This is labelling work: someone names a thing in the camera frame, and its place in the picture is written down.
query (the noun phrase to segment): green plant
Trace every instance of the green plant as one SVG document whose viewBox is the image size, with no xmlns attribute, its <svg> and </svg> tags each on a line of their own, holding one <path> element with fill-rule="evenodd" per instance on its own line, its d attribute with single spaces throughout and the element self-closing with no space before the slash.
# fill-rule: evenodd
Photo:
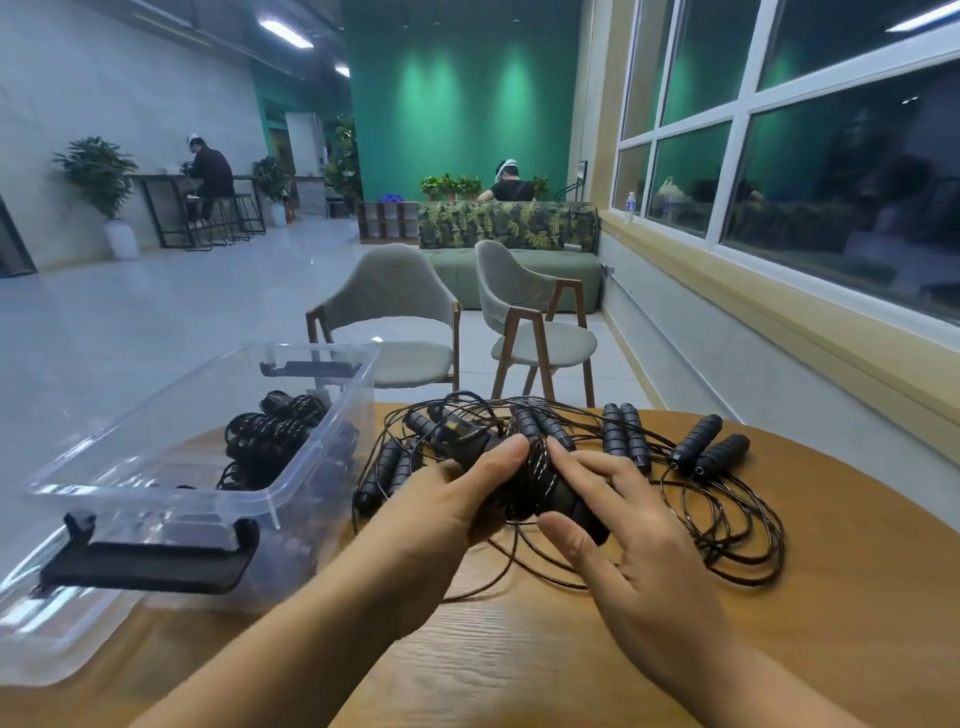
<svg viewBox="0 0 960 728">
<path fill-rule="evenodd" d="M 420 190 L 427 196 L 436 195 L 440 192 L 440 178 L 424 177 L 420 180 Z"/>
<path fill-rule="evenodd" d="M 109 220 L 115 220 L 132 194 L 129 175 L 139 167 L 120 147 L 99 136 L 76 139 L 67 154 L 55 154 L 54 162 L 63 167 L 66 177 L 80 188 L 84 200 Z"/>
<path fill-rule="evenodd" d="M 326 183 L 344 196 L 348 205 L 363 200 L 363 182 L 360 179 L 360 157 L 357 154 L 356 125 L 352 114 L 341 114 L 337 127 L 333 155 L 326 166 Z"/>
<path fill-rule="evenodd" d="M 483 183 L 480 182 L 479 177 L 465 177 L 461 175 L 457 179 L 457 183 L 460 185 L 460 191 L 470 198 L 476 198 L 477 195 L 483 192 Z"/>
<path fill-rule="evenodd" d="M 460 183 L 450 177 L 450 173 L 447 172 L 440 178 L 440 191 L 447 195 L 455 195 L 460 191 Z"/>
<path fill-rule="evenodd" d="M 534 197 L 543 202 L 546 191 L 550 188 L 550 180 L 546 177 L 534 177 L 530 182 L 534 185 Z"/>
<path fill-rule="evenodd" d="M 276 157 L 264 157 L 253 163 L 253 183 L 275 203 L 283 202 L 289 194 L 290 177 Z"/>
</svg>

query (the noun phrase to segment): chair backrest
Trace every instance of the chair backrest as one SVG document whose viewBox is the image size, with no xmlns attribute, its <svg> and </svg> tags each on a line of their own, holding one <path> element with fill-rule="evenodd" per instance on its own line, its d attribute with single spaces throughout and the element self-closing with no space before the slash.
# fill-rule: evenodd
<svg viewBox="0 0 960 728">
<path fill-rule="evenodd" d="M 487 326 L 503 333 L 511 306 L 545 311 L 557 279 L 524 268 L 507 248 L 495 240 L 481 240 L 477 254 L 480 307 Z"/>
<path fill-rule="evenodd" d="M 332 331 L 388 316 L 417 316 L 452 327 L 456 302 L 419 250 L 404 243 L 390 243 L 360 258 L 344 286 L 323 306 Z"/>
</svg>

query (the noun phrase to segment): windowsill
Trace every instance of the windowsill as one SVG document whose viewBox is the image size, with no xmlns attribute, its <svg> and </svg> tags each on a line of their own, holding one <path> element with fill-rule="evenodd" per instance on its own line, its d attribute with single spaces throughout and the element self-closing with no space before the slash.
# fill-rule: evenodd
<svg viewBox="0 0 960 728">
<path fill-rule="evenodd" d="M 600 213 L 603 230 L 960 464 L 960 352 L 726 256 Z"/>
</svg>

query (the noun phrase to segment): potted plant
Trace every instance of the potted plant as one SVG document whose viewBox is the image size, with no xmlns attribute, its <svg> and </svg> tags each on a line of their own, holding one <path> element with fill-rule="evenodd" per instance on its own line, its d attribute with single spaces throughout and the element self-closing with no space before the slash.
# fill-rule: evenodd
<svg viewBox="0 0 960 728">
<path fill-rule="evenodd" d="M 356 202 L 363 200 L 363 182 L 360 179 L 360 157 L 357 154 L 356 126 L 352 114 L 341 114 L 333 155 L 326 166 L 326 183 L 344 197 L 350 214 Z"/>
<path fill-rule="evenodd" d="M 287 227 L 287 210 L 283 202 L 289 194 L 290 178 L 276 157 L 264 157 L 253 163 L 253 183 L 270 198 L 270 219 L 275 228 Z"/>
<path fill-rule="evenodd" d="M 543 202 L 546 197 L 546 191 L 550 188 L 550 180 L 546 177 L 534 177 L 530 182 L 534 186 L 534 199 Z"/>
<path fill-rule="evenodd" d="M 436 202 L 437 194 L 440 192 L 440 178 L 424 177 L 420 180 L 420 190 L 426 195 L 430 202 Z"/>
<path fill-rule="evenodd" d="M 468 200 L 476 200 L 480 193 L 483 192 L 483 183 L 480 182 L 479 177 L 466 177 L 461 175 L 457 182 L 460 184 L 460 191 L 464 193 L 464 197 Z"/>
<path fill-rule="evenodd" d="M 132 195 L 129 175 L 139 167 L 120 147 L 99 136 L 70 142 L 67 153 L 55 154 L 54 162 L 63 167 L 66 177 L 80 188 L 84 200 L 106 218 L 107 241 L 117 260 L 137 260 L 140 249 L 125 220 L 118 217 L 123 204 Z"/>
<path fill-rule="evenodd" d="M 450 177 L 447 172 L 440 178 L 440 191 L 446 195 L 446 198 L 452 203 L 457 200 L 457 192 L 460 191 L 460 183 Z"/>
</svg>

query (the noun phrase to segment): glass pane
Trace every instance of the glass pane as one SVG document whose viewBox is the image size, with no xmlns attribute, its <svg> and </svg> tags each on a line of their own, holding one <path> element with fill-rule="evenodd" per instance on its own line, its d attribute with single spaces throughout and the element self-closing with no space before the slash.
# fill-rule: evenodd
<svg viewBox="0 0 960 728">
<path fill-rule="evenodd" d="M 621 139 L 654 128 L 673 3 L 674 0 L 640 0 L 639 27 L 634 39 L 634 63 L 627 88 Z"/>
<path fill-rule="evenodd" d="M 955 61 L 756 116 L 724 242 L 957 321 L 958 99 Z"/>
<path fill-rule="evenodd" d="M 657 143 L 647 217 L 704 237 L 713 212 L 731 122 Z"/>
<path fill-rule="evenodd" d="M 616 167 L 616 186 L 613 188 L 613 207 L 627 208 L 627 197 L 636 194 L 637 202 L 643 197 L 643 187 L 647 183 L 647 162 L 650 160 L 650 145 L 625 149 L 620 153 L 620 162 Z"/>
<path fill-rule="evenodd" d="M 760 88 L 953 22 L 960 7 L 944 11 L 954 5 L 947 0 L 780 0 Z M 938 8 L 944 10 L 930 13 Z"/>
<path fill-rule="evenodd" d="M 760 0 L 686 0 L 670 65 L 663 124 L 733 101 Z"/>
</svg>

